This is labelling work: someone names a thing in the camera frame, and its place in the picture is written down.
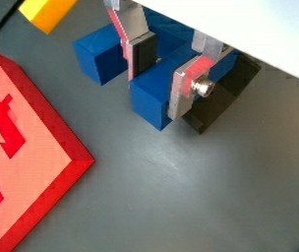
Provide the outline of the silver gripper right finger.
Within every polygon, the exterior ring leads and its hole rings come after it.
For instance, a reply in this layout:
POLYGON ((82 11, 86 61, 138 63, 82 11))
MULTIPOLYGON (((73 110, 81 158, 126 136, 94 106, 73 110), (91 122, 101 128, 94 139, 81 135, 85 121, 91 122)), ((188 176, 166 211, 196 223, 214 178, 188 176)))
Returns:
POLYGON ((206 35, 193 31, 190 49, 197 55, 176 69, 169 94, 168 117, 176 120, 189 111, 193 98, 206 97, 214 83, 208 80, 209 69, 233 50, 233 47, 206 35))

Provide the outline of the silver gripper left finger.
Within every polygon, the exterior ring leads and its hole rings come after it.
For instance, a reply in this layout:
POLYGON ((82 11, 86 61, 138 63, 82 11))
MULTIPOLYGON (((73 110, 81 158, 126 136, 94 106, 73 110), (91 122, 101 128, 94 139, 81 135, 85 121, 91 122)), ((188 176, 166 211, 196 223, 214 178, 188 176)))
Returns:
POLYGON ((107 14, 119 37, 126 60, 127 80, 156 64, 157 35, 149 31, 142 7, 131 0, 103 0, 107 14))

